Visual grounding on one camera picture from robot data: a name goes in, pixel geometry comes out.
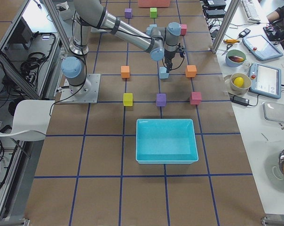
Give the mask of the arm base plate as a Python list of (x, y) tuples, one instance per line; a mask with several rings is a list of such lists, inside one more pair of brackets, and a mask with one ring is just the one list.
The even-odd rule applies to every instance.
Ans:
[(101, 75), (99, 73), (89, 73), (83, 87), (73, 87), (69, 86), (68, 80), (65, 79), (64, 86), (68, 86), (68, 88), (62, 90), (59, 104), (96, 104), (100, 80)]

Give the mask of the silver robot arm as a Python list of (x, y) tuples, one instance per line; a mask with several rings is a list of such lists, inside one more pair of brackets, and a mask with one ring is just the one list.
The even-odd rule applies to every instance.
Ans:
[(181, 26), (171, 22), (167, 27), (151, 28), (150, 34), (120, 20), (112, 15), (98, 0), (74, 1), (75, 25), (70, 41), (71, 56), (61, 63), (68, 91), (62, 93), (61, 102), (69, 104), (95, 104), (98, 99), (100, 74), (88, 74), (84, 56), (88, 53), (88, 35), (91, 28), (104, 30), (142, 51), (149, 53), (154, 61), (162, 60), (166, 71), (173, 70), (172, 59), (176, 54), (184, 58), (185, 48), (179, 43)]

